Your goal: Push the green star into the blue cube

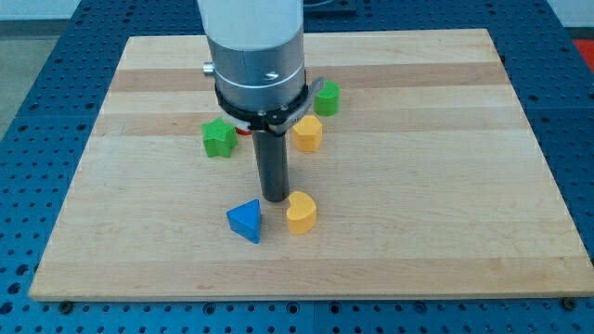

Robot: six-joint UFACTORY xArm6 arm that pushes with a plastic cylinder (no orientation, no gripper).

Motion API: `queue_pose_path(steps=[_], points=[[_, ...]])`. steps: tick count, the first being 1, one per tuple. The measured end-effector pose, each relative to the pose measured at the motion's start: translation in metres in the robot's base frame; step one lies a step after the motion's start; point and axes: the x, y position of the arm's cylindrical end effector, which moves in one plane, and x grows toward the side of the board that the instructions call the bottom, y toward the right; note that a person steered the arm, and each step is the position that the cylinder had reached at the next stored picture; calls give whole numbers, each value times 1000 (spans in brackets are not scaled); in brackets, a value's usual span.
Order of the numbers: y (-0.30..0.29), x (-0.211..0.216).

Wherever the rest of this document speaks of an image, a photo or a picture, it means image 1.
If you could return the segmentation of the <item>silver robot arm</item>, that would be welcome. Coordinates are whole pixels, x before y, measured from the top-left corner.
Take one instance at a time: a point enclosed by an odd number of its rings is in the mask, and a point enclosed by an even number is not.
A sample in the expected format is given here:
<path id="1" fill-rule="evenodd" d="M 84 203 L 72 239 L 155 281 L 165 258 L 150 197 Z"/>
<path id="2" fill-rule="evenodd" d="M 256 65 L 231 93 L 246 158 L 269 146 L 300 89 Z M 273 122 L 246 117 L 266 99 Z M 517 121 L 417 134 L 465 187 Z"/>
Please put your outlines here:
<path id="1" fill-rule="evenodd" d="M 198 0 L 215 87 L 237 109 L 290 104 L 305 85 L 302 0 Z"/>

